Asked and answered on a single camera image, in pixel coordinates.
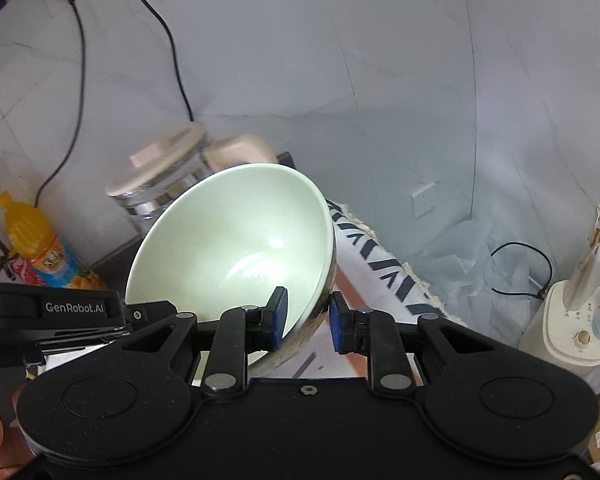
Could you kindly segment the person's right hand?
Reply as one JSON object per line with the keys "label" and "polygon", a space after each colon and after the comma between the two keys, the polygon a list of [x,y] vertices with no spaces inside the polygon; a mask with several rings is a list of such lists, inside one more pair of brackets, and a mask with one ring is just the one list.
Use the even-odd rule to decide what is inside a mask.
{"label": "person's right hand", "polygon": [[18,419],[5,424],[0,417],[0,479],[9,479],[34,458]]}

